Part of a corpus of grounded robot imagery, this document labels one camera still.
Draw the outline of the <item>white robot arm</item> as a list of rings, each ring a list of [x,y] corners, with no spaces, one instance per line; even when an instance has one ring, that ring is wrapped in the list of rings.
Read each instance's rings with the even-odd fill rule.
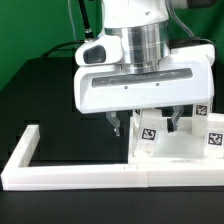
[[[172,48],[168,20],[188,0],[102,0],[102,30],[75,54],[77,109],[105,112],[116,127],[118,111],[171,107],[167,129],[177,130],[186,105],[213,99],[215,47],[198,39]]]

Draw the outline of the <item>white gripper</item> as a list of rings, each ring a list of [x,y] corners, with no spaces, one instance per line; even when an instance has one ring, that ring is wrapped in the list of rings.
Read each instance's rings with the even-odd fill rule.
[[[107,112],[117,136],[117,111],[174,106],[167,131],[175,132],[183,105],[207,103],[214,97],[215,47],[210,43],[174,48],[157,70],[138,74],[119,64],[122,55],[120,39],[109,35],[83,44],[75,53],[76,108],[83,114]]]

